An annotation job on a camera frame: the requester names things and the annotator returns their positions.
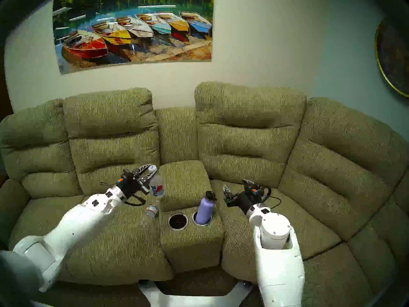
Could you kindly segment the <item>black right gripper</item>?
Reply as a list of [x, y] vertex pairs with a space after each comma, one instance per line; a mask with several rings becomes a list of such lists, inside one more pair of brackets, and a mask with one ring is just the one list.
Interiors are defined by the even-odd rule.
[[238, 207], [244, 214], [256, 204], [264, 203], [272, 193], [272, 188], [259, 185], [251, 180], [243, 179], [244, 191], [233, 194], [224, 185], [223, 196], [227, 207]]

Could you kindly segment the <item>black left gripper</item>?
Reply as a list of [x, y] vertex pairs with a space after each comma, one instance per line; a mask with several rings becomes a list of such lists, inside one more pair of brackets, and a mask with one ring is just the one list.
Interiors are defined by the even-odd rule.
[[127, 199], [137, 192], [148, 195], [150, 193], [150, 182], [155, 175], [154, 164], [142, 165], [135, 168], [132, 172], [128, 169], [124, 169], [121, 177], [117, 181], [117, 187]]

